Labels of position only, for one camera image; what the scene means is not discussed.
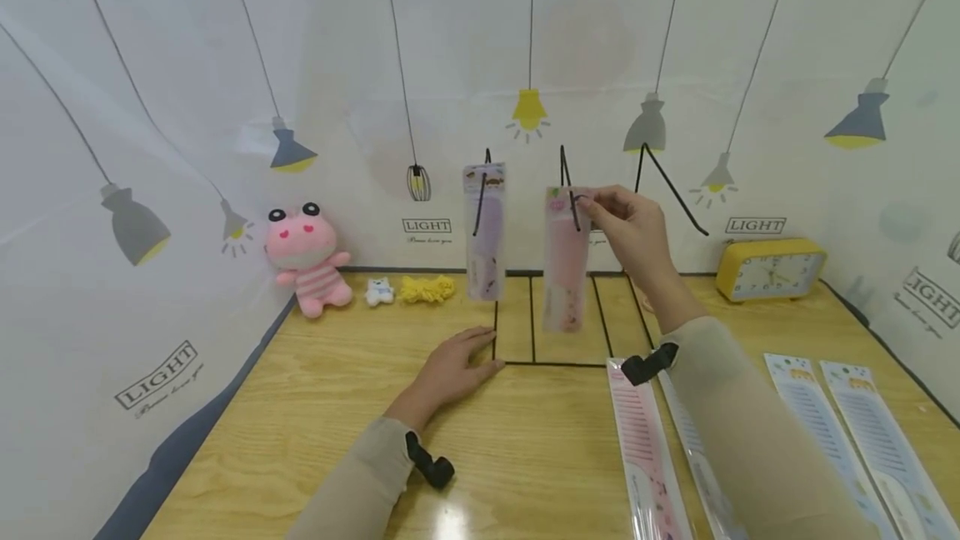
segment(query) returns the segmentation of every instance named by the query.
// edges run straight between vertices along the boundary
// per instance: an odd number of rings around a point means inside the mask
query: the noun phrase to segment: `yellow yarn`
[[[404,276],[400,286],[400,300],[405,303],[441,303],[453,296],[454,289],[453,280],[446,275],[437,277],[436,280],[415,280]]]

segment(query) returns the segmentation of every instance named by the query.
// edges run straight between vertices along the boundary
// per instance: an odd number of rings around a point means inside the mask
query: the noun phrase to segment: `hand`
[[[497,337],[492,327],[470,327],[457,333],[430,352],[416,380],[400,392],[384,413],[417,434],[440,407],[466,398],[490,380],[506,364],[502,359],[470,366],[470,358]]]
[[[291,271],[290,269],[286,269],[284,271],[280,271],[280,273],[277,274],[278,286],[291,286],[292,283],[296,281],[297,281],[296,271]]]
[[[334,253],[329,258],[329,263],[331,268],[341,268],[345,264],[350,262],[350,254],[348,252],[339,252]]]
[[[578,200],[607,235],[623,270],[647,295],[661,333],[707,314],[674,267],[666,219],[656,202],[622,186],[600,187],[592,199]]]
[[[774,285],[774,278],[777,280],[783,280],[786,283],[790,283],[788,278],[785,278],[783,275],[777,273],[777,266],[772,267],[771,269],[765,269],[766,273],[770,274],[770,286]]]
[[[624,186],[600,187],[593,200],[580,197],[578,201],[607,235],[627,275],[645,293],[677,276],[666,239],[666,219],[656,202]]]

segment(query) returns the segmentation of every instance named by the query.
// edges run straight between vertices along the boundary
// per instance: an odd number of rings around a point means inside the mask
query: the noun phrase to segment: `white small plush toy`
[[[376,307],[380,303],[393,305],[393,288],[386,278],[367,280],[367,305]]]

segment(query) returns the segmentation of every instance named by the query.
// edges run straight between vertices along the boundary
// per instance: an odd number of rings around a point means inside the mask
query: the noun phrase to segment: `black wrist strap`
[[[453,463],[450,463],[446,457],[440,457],[434,462],[430,453],[426,452],[414,432],[407,432],[407,454],[414,463],[414,467],[426,478],[426,482],[437,490],[443,490],[444,486],[450,483],[455,473]]]
[[[673,342],[664,342],[659,348],[651,352],[649,357],[643,358],[633,355],[627,361],[620,365],[620,371],[633,384],[640,386],[642,383],[650,382],[657,374],[673,365],[677,358],[677,351],[680,346]]]

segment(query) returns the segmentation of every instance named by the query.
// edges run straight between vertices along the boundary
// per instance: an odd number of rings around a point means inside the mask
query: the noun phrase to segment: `yellow light bulb illustration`
[[[543,138],[539,131],[542,126],[549,126],[550,122],[544,121],[546,109],[539,99],[539,91],[535,87],[519,91],[517,97],[517,106],[513,109],[513,123],[507,124],[507,129],[517,128],[513,134],[514,140],[519,138],[520,134],[526,133],[527,142],[530,142],[530,134],[537,134],[538,138]]]
[[[520,124],[520,128],[523,128],[523,129],[531,132],[531,131],[534,131],[535,129],[539,128],[539,119],[541,119],[541,118],[539,118],[539,117],[522,117],[522,118],[518,119],[517,122]]]

